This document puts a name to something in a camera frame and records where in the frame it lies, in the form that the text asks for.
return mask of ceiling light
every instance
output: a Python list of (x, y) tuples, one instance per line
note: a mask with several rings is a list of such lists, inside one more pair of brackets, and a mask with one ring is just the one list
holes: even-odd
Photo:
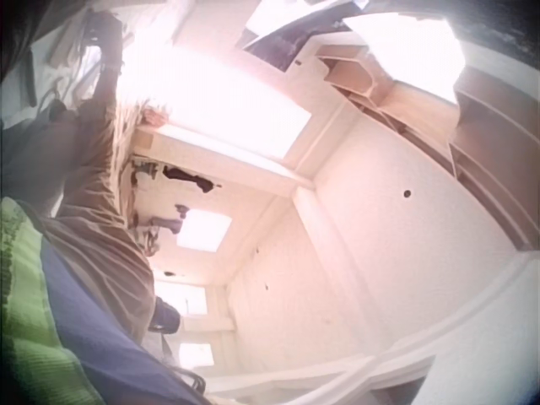
[(187, 213), (176, 244), (198, 251), (217, 251), (232, 219), (220, 213), (192, 209)]

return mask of white ceiling beam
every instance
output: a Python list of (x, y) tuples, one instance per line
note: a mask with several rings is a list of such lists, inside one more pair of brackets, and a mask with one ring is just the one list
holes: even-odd
[(138, 127), (133, 152), (281, 197), (290, 198), (297, 186), (315, 189), (311, 180), (273, 160), (172, 125)]

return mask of hand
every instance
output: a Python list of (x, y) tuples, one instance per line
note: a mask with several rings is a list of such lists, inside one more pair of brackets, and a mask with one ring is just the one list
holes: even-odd
[(85, 37), (101, 49), (104, 62), (122, 63), (122, 22), (107, 11), (92, 13)]

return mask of green striped fabric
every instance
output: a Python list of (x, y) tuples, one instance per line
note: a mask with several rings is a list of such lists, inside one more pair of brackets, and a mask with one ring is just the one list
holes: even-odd
[(41, 268), (42, 235), (11, 199), (2, 200), (1, 221), (4, 364), (38, 403), (104, 403), (58, 338)]

